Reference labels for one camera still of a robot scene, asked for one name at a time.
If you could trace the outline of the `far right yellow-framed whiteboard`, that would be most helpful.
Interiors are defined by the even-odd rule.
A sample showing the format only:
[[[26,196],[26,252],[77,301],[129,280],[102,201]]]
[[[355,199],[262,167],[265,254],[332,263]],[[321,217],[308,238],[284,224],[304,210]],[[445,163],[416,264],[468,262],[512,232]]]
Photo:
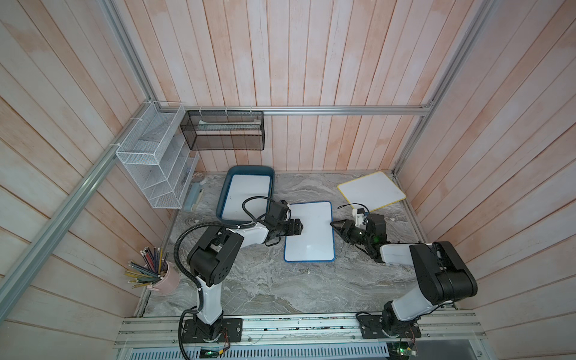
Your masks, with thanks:
[[[344,199],[357,209],[358,203],[374,212],[406,199],[406,194],[382,171],[339,184]]]

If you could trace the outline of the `pencil cup with pencils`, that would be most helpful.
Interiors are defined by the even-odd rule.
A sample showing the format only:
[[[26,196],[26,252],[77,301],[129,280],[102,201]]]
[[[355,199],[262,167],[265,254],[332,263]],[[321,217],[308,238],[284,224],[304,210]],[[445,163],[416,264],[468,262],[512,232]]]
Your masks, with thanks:
[[[124,275],[134,289],[145,287],[158,295],[168,296],[180,285],[179,273],[169,261],[170,253],[161,247],[145,247],[140,252],[143,264],[128,262]]]

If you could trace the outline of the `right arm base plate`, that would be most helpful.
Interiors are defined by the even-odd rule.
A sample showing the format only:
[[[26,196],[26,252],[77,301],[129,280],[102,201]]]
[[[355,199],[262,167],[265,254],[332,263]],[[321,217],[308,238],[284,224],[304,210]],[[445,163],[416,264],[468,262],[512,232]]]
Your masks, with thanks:
[[[420,338],[422,336],[416,321],[400,321],[393,313],[384,310],[380,315],[360,311],[355,314],[361,336],[364,339],[380,338]]]

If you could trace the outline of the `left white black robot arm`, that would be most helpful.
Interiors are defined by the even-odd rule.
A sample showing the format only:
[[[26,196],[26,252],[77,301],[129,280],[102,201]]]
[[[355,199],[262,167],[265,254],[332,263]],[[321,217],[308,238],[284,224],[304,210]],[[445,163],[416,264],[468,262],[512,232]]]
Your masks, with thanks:
[[[205,232],[187,255],[189,268],[179,266],[196,285],[196,316],[207,326],[216,324],[223,315],[221,283],[230,273],[241,249],[252,245],[273,246],[274,239],[300,236],[304,230],[304,225],[293,217],[290,205],[284,200],[251,196],[242,202],[241,208],[250,219],[248,223],[216,222],[197,226]]]

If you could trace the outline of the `aluminium mounting rail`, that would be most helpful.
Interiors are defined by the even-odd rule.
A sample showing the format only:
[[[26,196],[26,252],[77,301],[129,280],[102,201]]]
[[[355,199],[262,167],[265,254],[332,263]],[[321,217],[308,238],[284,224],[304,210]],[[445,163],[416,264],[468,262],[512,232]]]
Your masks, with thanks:
[[[126,319],[114,343],[118,359],[495,359],[487,334],[469,310],[451,307],[423,316],[421,337],[364,339],[354,313],[235,316],[239,343],[185,343],[179,320]]]

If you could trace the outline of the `teal plastic storage box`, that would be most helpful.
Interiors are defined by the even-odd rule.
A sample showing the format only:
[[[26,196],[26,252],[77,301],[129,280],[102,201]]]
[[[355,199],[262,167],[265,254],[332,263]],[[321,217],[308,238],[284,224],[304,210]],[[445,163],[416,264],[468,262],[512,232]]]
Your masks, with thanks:
[[[275,171],[270,166],[257,166],[257,165],[237,165],[233,166],[229,169],[228,173],[226,174],[226,178],[223,183],[222,190],[220,192],[219,201],[216,208],[216,216],[219,221],[225,224],[246,224],[249,222],[232,222],[228,223],[221,219],[219,211],[222,209],[223,201],[224,201],[224,188],[227,185],[229,178],[235,174],[245,174],[245,175],[263,175],[263,176],[271,176],[271,190],[270,190],[270,197],[272,198],[274,192],[274,184],[275,184]]]

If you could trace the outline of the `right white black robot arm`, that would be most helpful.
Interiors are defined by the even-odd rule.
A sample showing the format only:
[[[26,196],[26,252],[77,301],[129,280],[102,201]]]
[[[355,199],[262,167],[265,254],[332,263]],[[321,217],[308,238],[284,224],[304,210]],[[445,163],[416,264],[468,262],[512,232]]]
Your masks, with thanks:
[[[382,330],[389,337],[402,335],[445,302],[478,292],[476,279],[448,241],[393,243],[387,239],[381,214],[367,214],[363,226],[355,220],[334,220],[330,225],[347,244],[359,247],[375,262],[414,268],[417,285],[382,309]]]

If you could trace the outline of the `black mesh basket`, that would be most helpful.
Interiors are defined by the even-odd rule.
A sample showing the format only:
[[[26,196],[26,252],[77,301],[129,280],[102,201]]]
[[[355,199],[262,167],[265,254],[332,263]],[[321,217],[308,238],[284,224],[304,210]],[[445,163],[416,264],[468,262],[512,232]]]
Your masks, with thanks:
[[[266,144],[260,111],[188,110],[180,130],[193,151],[262,151]]]

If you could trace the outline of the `blue-framed whiteboard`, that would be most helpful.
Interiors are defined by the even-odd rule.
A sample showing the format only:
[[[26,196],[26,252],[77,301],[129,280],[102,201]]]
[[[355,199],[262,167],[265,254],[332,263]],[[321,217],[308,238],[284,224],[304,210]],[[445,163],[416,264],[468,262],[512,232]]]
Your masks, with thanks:
[[[251,197],[270,197],[271,180],[268,175],[232,175],[224,188],[220,218],[228,223],[251,221],[242,204]]]
[[[335,237],[329,201],[290,205],[292,216],[303,225],[301,235],[286,237],[283,258],[287,263],[324,263],[335,260]]]

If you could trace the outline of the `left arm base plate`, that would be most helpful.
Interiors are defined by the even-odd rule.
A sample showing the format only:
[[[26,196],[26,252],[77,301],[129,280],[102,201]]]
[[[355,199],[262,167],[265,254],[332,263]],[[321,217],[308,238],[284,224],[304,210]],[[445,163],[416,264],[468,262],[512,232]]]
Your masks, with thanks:
[[[193,317],[184,321],[180,329],[179,340],[183,344],[201,343],[239,343],[242,339],[243,319],[224,318],[217,319],[212,325]]]

